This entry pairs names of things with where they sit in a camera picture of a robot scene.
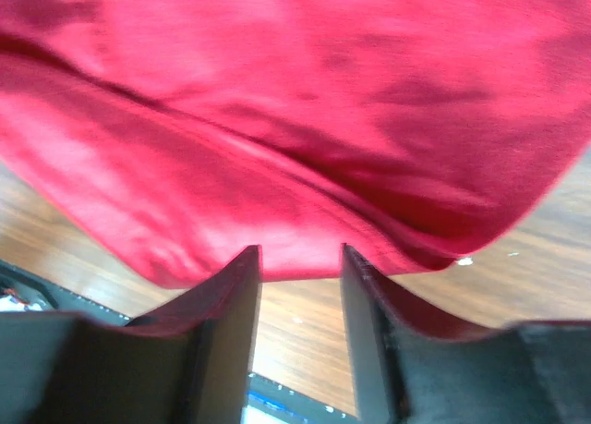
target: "hardwood floor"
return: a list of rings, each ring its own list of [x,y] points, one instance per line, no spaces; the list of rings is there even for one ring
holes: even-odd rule
[[[511,233],[471,265],[396,279],[486,325],[591,317],[591,152]],[[0,166],[0,259],[127,315],[179,292],[143,281]],[[338,281],[263,287],[254,370],[355,412]]]

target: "black plastic piece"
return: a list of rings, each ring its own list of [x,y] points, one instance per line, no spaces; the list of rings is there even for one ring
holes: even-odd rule
[[[57,293],[58,308],[78,303],[35,289]],[[62,311],[2,313],[0,422],[238,424],[258,303],[259,250],[250,247],[126,327]]]
[[[417,297],[348,246],[342,288],[362,422],[591,422],[591,321],[487,329]]]

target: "red shirt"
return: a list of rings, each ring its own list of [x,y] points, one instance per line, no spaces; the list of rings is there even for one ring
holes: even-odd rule
[[[438,270],[591,137],[590,0],[0,0],[0,155],[156,284]]]

